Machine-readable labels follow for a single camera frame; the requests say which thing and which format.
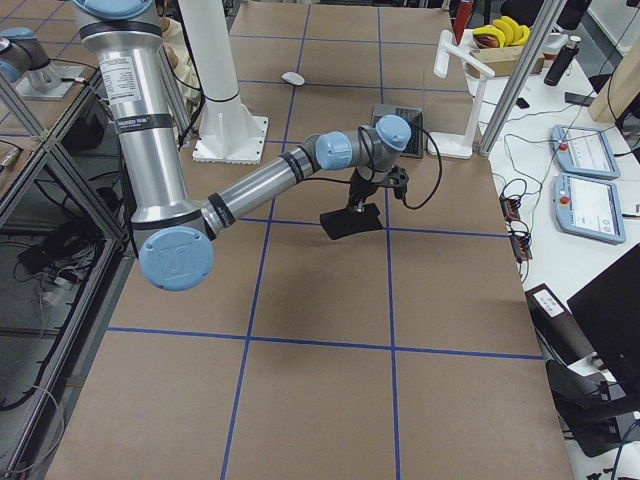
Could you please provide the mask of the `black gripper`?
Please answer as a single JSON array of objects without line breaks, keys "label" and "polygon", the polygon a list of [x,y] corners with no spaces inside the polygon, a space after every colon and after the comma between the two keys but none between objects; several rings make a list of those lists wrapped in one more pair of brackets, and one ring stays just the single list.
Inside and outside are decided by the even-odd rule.
[{"label": "black gripper", "polygon": [[349,180],[348,208],[359,208],[365,200],[374,195],[379,188],[392,189],[394,197],[398,200],[406,198],[408,174],[401,167],[393,167],[389,172],[383,173],[380,180],[366,179],[363,174],[355,170]]}]

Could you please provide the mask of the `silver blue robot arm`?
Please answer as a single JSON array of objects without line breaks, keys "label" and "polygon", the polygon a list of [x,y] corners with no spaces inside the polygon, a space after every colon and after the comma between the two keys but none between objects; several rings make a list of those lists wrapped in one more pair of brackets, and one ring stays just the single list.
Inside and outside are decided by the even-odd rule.
[{"label": "silver blue robot arm", "polygon": [[10,83],[26,75],[38,92],[47,92],[61,83],[50,56],[34,32],[26,27],[1,31],[1,75]]},{"label": "silver blue robot arm", "polygon": [[270,162],[261,159],[268,121],[240,99],[222,7],[181,4],[187,44],[205,96],[196,155],[248,162],[253,170],[202,201],[187,193],[180,142],[160,72],[160,19],[151,1],[78,1],[74,14],[83,45],[95,53],[136,208],[131,216],[140,268],[154,286],[190,289],[214,264],[214,240],[239,218],[321,170],[351,171],[344,208],[321,215],[332,239],[381,228],[371,202],[381,188],[408,181],[398,164],[409,123],[388,114],[374,125],[307,137]]}]

